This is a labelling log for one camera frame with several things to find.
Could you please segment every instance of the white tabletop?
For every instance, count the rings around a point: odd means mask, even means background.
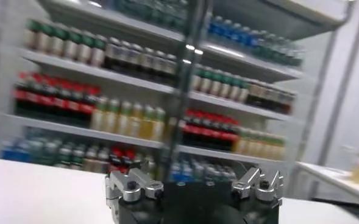
[[[0,224],[112,224],[104,175],[0,160]],[[359,224],[325,203],[285,198],[280,223]]]

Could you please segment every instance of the shelving unit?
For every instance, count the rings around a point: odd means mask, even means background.
[[[20,49],[20,56],[35,62],[42,66],[52,66],[55,68],[63,69],[64,71],[74,71],[87,75],[92,75],[96,77],[101,77],[109,80],[113,80],[119,83],[124,83],[128,85],[133,85],[136,87],[151,89],[154,91],[158,91],[161,93],[173,93],[174,88],[166,85],[162,85],[159,83],[149,82],[142,79],[133,78],[128,75],[122,75],[117,72],[108,71],[102,68],[96,68],[92,66],[88,66],[85,64],[81,64],[75,61],[67,60],[64,58],[58,58],[55,56],[50,56],[46,54],[42,54],[39,52],[34,52],[26,49]]]
[[[32,119],[27,117],[5,115],[5,119],[7,119],[8,123],[13,125],[42,128],[46,130],[59,131],[73,135],[86,136],[86,137],[104,139],[104,140],[115,141],[115,142],[122,142],[126,144],[145,146],[155,149],[158,149],[162,146],[161,142],[149,141],[140,138],[133,138],[124,135],[116,135],[113,133],[96,131],[87,128],[79,128],[71,125],[58,124],[54,122],[42,121],[42,120]]]

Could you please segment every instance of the store shelf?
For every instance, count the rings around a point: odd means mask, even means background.
[[[42,128],[52,131],[60,131],[63,133],[69,133],[79,136],[87,136],[91,138],[105,139],[109,141],[122,142],[126,144],[139,145],[150,148],[160,148],[162,146],[161,142],[149,141],[139,138],[133,138],[123,135],[116,135],[112,133],[95,131],[87,128],[79,128],[70,125],[58,124],[54,122],[41,121],[37,119],[31,119],[27,117],[15,116],[15,115],[5,115],[8,124],[13,125],[23,125],[28,127]]]
[[[283,161],[244,156],[244,155],[234,154],[225,151],[200,149],[197,147],[191,147],[185,145],[178,145],[177,149],[179,152],[189,153],[193,155],[209,156],[209,157],[220,158],[220,159],[230,159],[230,160],[247,162],[247,163],[255,163],[259,165],[279,166],[283,164]]]
[[[154,82],[148,82],[142,79],[133,78],[128,75],[122,75],[117,72],[108,71],[101,68],[96,68],[92,66],[88,66],[85,64],[81,64],[75,61],[66,60],[63,58],[58,58],[55,56],[50,56],[34,51],[29,51],[26,49],[20,49],[20,55],[32,62],[45,65],[45,66],[52,66],[60,69],[64,69],[67,71],[75,71],[80,72],[88,75],[93,75],[96,77],[101,77],[105,79],[114,80],[117,82],[125,83],[128,85],[138,86],[146,89],[151,89],[154,91],[162,92],[162,93],[172,93],[174,91],[173,87],[154,83]]]
[[[213,44],[210,42],[206,42],[203,45],[203,49],[206,53],[210,54],[213,59],[218,59],[219,61],[236,61],[251,66],[257,71],[261,71],[256,72],[256,79],[259,79],[264,82],[279,82],[285,80],[299,79],[304,75],[302,71],[296,68],[263,61],[252,55],[245,54],[240,51],[235,51],[227,47],[222,47],[220,45]]]
[[[55,14],[57,18],[60,16],[75,17],[89,23],[107,26],[110,29],[126,30],[132,35],[143,38],[148,35],[173,41],[184,40],[184,36],[180,33],[130,18],[116,11],[95,7],[86,0],[39,0],[39,2],[49,14]]]
[[[261,108],[256,108],[256,107],[248,106],[245,104],[232,102],[229,100],[225,100],[223,98],[214,97],[214,96],[210,96],[210,95],[206,95],[206,94],[202,94],[202,93],[191,92],[190,99],[199,100],[202,102],[207,102],[207,103],[219,105],[221,107],[231,108],[234,110],[239,110],[239,111],[243,111],[243,112],[247,112],[247,113],[257,114],[259,116],[268,117],[270,119],[276,119],[276,120],[280,120],[280,121],[290,121],[290,119],[291,119],[290,116],[287,116],[284,114],[279,114],[279,113],[275,113],[273,111],[264,110]]]

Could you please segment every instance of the plastic bottle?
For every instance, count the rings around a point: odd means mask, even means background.
[[[115,127],[118,120],[118,111],[119,111],[119,101],[117,99],[112,99],[108,103],[108,110],[104,114],[103,118],[103,131],[114,133]]]
[[[131,108],[131,104],[128,101],[124,101],[121,104],[121,111],[119,112],[118,126],[116,129],[116,132],[119,135],[126,134],[126,129],[128,126],[129,116],[130,116],[130,108]]]
[[[139,103],[134,103],[132,108],[132,114],[129,117],[127,124],[126,135],[139,138],[140,137],[140,125],[143,118],[143,106]]]
[[[94,109],[93,115],[91,117],[91,129],[102,131],[106,108],[107,98],[104,96],[98,98],[96,102],[96,108]]]
[[[156,108],[156,120],[152,128],[151,140],[159,142],[163,140],[163,132],[165,130],[165,116],[166,112],[163,109],[159,107]]]
[[[145,106],[144,117],[141,121],[140,137],[150,140],[152,138],[152,128],[155,122],[155,110],[150,106]]]
[[[24,31],[24,45],[28,49],[36,49],[38,46],[38,34],[41,30],[41,23],[34,19],[26,21]]]

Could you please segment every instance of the bottle label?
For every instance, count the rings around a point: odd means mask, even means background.
[[[39,96],[38,102],[47,105],[47,106],[53,106],[54,104],[54,98],[53,97],[47,97],[47,96]]]
[[[100,66],[102,62],[104,61],[104,51],[98,48],[93,49],[93,58],[91,59],[91,64],[93,66]]]
[[[94,107],[87,104],[80,104],[80,110],[83,113],[92,114],[94,111]]]
[[[55,98],[54,105],[60,108],[65,108],[65,100],[62,100],[60,98]]]
[[[63,51],[63,43],[64,41],[62,39],[53,37],[52,53],[57,56],[61,56]]]
[[[81,44],[79,52],[79,61],[86,63],[91,58],[91,48],[87,45]]]
[[[130,124],[129,135],[132,137],[138,137],[139,132],[140,132],[140,120],[133,119],[132,123]]]
[[[113,132],[116,125],[117,116],[113,113],[109,113],[106,118],[106,130],[107,132]]]
[[[14,91],[14,97],[17,98],[18,100],[24,100],[24,99],[26,99],[26,92],[16,89]]]
[[[46,35],[45,33],[39,33],[38,34],[38,50],[47,52],[50,40],[51,40],[50,36]]]
[[[75,42],[72,42],[71,40],[68,40],[66,42],[65,57],[70,59],[75,59],[76,51],[77,51],[77,44]]]
[[[29,93],[29,92],[27,92],[27,93],[26,93],[26,99],[27,99],[28,101],[33,102],[33,103],[38,103],[38,95],[35,94],[35,93]]]
[[[74,110],[74,111],[79,111],[79,104],[77,102],[73,102],[73,101],[67,101],[67,109],[70,110]]]
[[[137,65],[138,61],[139,61],[139,56],[140,56],[140,52],[135,51],[135,50],[130,50],[130,51],[128,51],[127,61],[132,64]]]
[[[128,123],[128,117],[121,115],[118,121],[118,134],[124,135],[126,130],[126,125]]]
[[[210,94],[217,96],[220,90],[220,86],[221,86],[221,82],[213,81],[213,83],[211,84]]]
[[[28,48],[34,48],[35,44],[35,32],[26,29],[24,32],[24,43]]]
[[[246,101],[246,99],[247,99],[247,95],[248,95],[248,90],[247,89],[241,89],[238,101],[241,102],[241,103],[244,103]]]

